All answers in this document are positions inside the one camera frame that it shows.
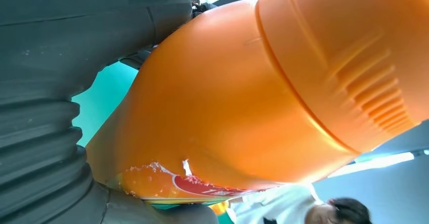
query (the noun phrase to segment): red label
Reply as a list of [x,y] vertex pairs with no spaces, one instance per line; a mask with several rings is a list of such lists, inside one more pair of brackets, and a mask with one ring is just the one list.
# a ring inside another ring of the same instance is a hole
[[204,183],[195,176],[188,176],[186,178],[182,178],[180,176],[175,175],[173,176],[173,182],[175,186],[182,191],[191,194],[212,197],[234,197],[242,196],[251,192],[256,192],[252,190],[228,189],[214,186],[212,184]]

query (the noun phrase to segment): person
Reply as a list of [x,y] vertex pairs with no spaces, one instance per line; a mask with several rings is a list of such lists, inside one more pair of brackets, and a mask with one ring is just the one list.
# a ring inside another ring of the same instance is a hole
[[235,224],[372,224],[368,208],[356,199],[323,203],[312,185],[291,184],[230,201]]

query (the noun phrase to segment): teal background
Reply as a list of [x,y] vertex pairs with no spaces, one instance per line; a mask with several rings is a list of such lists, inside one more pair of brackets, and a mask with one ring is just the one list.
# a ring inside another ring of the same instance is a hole
[[[73,125],[82,128],[83,137],[78,144],[86,146],[100,126],[119,105],[130,89],[137,70],[115,63],[98,73],[93,85],[72,101],[80,104],[80,114]],[[228,215],[219,217],[220,224],[233,224]]]

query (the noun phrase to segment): dark hair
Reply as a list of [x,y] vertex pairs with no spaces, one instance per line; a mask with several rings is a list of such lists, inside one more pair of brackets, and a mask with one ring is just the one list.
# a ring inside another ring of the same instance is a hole
[[336,218],[339,223],[347,220],[353,224],[372,224],[368,208],[352,198],[338,198],[329,201],[336,207]]
[[268,220],[264,217],[264,224],[277,224],[276,220]]

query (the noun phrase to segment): orange plastic bottle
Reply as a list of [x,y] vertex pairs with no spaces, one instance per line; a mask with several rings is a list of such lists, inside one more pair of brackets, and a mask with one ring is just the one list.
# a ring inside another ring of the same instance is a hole
[[161,203],[316,181],[429,117],[429,0],[243,0],[153,52],[87,146]]

